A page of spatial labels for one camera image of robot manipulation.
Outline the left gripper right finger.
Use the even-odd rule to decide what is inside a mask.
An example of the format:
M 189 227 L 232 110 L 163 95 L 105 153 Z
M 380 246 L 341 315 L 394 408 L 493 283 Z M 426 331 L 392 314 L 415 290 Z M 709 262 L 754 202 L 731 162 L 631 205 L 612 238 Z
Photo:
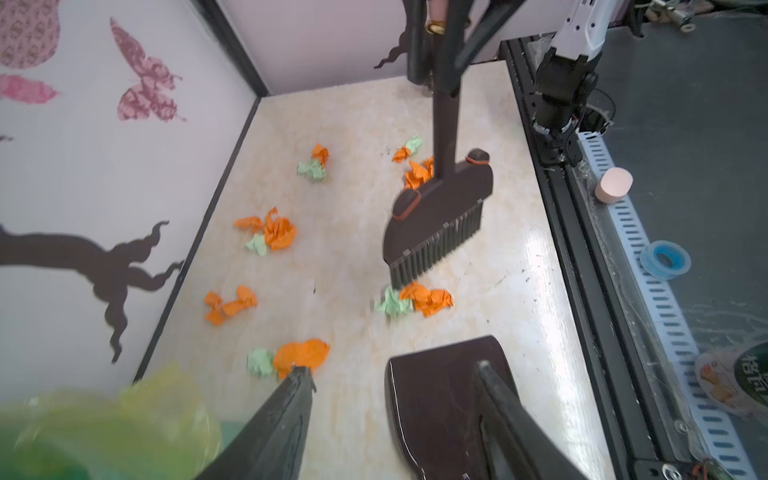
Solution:
M 543 432 L 488 361 L 475 365 L 473 386 L 482 479 L 585 477 Z

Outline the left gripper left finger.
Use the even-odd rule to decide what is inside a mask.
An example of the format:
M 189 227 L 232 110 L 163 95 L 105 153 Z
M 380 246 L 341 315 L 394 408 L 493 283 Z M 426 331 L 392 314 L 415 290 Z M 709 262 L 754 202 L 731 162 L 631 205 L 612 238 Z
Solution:
M 199 479 L 296 479 L 306 446 L 311 369 L 296 367 Z

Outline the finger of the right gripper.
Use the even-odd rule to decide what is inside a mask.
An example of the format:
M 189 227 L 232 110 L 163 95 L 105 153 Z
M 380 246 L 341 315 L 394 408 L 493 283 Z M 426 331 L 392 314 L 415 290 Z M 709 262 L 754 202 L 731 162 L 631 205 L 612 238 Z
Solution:
M 461 42 L 454 66 L 463 73 L 490 39 L 513 17 L 525 3 L 524 0 L 490 1 L 475 29 L 467 40 Z
M 427 0 L 405 0 L 407 78 L 412 84 L 428 84 L 431 77 L 431 49 L 426 38 Z

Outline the dark brown dustpan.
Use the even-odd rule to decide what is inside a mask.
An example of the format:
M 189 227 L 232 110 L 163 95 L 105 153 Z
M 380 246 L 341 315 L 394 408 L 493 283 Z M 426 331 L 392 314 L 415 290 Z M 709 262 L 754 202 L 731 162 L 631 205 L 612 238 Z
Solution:
M 475 418 L 473 371 L 486 360 L 506 385 L 514 379 L 491 336 L 392 357 L 385 398 L 396 448 L 416 479 L 485 479 Z

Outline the dark brown hand broom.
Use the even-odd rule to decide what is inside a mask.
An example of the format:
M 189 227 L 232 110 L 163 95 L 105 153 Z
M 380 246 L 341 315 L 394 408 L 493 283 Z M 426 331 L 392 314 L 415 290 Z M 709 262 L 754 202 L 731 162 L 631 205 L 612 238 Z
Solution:
M 490 155 L 474 148 L 451 165 L 435 161 L 435 177 L 403 189 L 394 201 L 383 238 L 390 283 L 402 289 L 416 281 L 481 227 L 484 201 L 493 191 Z

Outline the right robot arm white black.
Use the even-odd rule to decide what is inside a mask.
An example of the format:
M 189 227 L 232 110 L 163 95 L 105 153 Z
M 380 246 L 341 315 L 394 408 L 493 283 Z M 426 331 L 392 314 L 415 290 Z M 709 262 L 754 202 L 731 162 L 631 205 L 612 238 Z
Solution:
M 471 23 L 470 1 L 407 1 L 406 26 L 396 54 L 407 55 L 407 77 L 432 89 L 437 165 L 455 161 L 461 79 L 491 38 L 520 9 L 519 1 L 492 1 Z M 531 126 L 556 162 L 574 162 L 571 138 L 597 83 L 612 1 L 576 1 L 552 38 L 535 75 L 537 103 Z

